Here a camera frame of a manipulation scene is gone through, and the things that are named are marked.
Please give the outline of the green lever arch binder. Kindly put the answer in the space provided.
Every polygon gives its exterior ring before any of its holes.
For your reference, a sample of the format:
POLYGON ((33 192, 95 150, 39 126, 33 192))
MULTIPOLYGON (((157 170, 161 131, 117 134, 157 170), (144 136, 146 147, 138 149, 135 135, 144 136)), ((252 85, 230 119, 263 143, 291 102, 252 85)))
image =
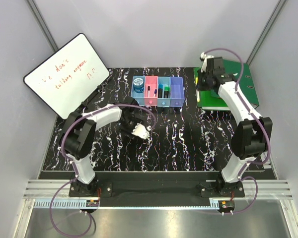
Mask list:
MULTIPOLYGON (((232 73, 238 79, 241 65, 240 62, 224 59, 224 67, 227 73, 232 73)), ((244 71, 239 86, 248 99, 253 108, 259 107, 259 101, 254 86, 253 78, 248 64, 244 64, 244 71)), ((197 96, 197 107, 202 108, 204 111, 229 111, 227 104, 224 100, 214 91, 200 91, 197 96)))

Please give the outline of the light blue end bin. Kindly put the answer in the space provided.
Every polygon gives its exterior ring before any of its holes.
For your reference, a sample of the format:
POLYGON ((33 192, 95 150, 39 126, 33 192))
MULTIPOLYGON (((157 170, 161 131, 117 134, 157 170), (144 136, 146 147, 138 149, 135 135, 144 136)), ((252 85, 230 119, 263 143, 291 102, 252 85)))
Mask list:
POLYGON ((144 91, 142 93, 136 93, 134 91, 133 87, 132 87, 132 90, 131 90, 131 97, 134 98, 140 106, 145 105, 144 91))

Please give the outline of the purple storage bin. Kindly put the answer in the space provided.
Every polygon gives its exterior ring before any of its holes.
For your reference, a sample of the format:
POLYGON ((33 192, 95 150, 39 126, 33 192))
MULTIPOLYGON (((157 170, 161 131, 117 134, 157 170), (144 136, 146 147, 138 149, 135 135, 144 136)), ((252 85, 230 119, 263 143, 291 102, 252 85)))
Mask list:
POLYGON ((184 103, 184 85, 182 77, 170 78, 170 106, 182 107, 184 103))

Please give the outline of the blue round tape dispenser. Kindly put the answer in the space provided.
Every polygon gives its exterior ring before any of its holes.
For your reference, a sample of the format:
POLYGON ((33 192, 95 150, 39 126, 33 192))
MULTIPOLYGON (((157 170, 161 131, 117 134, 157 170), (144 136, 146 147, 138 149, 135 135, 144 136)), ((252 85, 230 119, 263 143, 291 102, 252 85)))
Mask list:
POLYGON ((133 77, 133 89, 136 93, 142 93, 144 91, 145 77, 134 76, 133 77))

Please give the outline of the light blue storage bin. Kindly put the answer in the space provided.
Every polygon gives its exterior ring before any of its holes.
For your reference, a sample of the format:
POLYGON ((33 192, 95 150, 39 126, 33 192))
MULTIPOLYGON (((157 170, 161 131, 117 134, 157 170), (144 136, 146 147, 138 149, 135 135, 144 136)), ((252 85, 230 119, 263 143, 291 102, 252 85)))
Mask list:
MULTIPOLYGON (((162 84, 163 85, 163 89, 167 86, 170 88, 171 91, 171 86, 170 86, 170 77, 158 77, 157 80, 158 85, 162 84)), ((157 105, 159 107, 169 107, 170 106, 170 102, 171 102, 171 96, 170 96, 170 91, 169 91, 169 98, 158 98, 157 97, 157 105)))

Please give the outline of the green black highlighter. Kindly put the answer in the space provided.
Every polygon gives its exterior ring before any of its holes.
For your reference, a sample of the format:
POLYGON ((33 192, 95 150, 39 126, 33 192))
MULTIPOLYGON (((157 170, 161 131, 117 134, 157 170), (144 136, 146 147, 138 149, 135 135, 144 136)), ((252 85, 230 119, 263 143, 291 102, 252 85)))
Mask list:
POLYGON ((163 97, 164 98, 169 98, 169 91, 170 91, 170 88, 166 86, 164 88, 164 92, 163 92, 163 97))

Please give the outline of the yellow white marker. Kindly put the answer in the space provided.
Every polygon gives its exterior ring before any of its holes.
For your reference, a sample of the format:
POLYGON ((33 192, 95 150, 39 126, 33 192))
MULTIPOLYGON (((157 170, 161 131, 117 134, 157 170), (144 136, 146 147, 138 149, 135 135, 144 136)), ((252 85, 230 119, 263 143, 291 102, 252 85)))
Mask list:
POLYGON ((197 98, 197 103, 200 102, 200 93, 198 90, 196 90, 196 98, 197 98))

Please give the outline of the pink storage bin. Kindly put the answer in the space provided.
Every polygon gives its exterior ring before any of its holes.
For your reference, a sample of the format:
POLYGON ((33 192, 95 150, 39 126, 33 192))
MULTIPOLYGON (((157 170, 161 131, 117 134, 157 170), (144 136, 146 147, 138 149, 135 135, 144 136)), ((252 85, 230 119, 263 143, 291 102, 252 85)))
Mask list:
POLYGON ((156 106, 157 105, 157 94, 156 97, 153 97, 154 90, 158 89, 157 76, 146 76, 145 77, 145 91, 144 99, 146 106, 156 106), (147 87, 150 86, 150 97, 147 97, 147 87))

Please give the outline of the black marker blue cap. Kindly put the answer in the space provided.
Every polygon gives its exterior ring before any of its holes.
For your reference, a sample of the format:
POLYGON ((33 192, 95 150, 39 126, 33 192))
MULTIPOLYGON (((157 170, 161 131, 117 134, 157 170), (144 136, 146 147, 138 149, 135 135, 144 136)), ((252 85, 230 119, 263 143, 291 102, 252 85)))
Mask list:
POLYGON ((158 98, 162 98, 163 97, 163 85, 159 84, 158 85, 158 98))

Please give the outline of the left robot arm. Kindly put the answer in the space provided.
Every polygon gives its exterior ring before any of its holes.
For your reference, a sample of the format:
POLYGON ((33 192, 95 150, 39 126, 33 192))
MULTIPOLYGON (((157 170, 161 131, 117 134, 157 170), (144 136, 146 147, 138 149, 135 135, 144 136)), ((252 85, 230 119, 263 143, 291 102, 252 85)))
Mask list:
POLYGON ((133 114, 135 108, 140 108, 138 102, 127 97, 122 103, 108 104, 90 113, 70 113, 62 129, 59 145, 63 157, 69 159, 74 167, 76 180, 71 182, 74 191, 86 196, 97 193, 97 177, 89 154, 98 129, 118 122, 120 130, 130 138, 148 138, 149 132, 143 121, 133 114))

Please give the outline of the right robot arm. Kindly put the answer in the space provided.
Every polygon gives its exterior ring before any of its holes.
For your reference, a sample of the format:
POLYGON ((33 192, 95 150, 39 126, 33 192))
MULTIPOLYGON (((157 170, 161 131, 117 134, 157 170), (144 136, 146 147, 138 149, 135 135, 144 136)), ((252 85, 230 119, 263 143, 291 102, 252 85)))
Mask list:
POLYGON ((237 79, 227 73, 224 60, 202 53, 202 67, 196 78, 198 91, 215 91, 226 103, 237 127, 231 139, 232 156, 220 171, 214 191, 229 196, 239 189, 243 173, 251 164, 261 164, 263 153, 270 152, 272 120, 261 116, 243 94, 237 79))

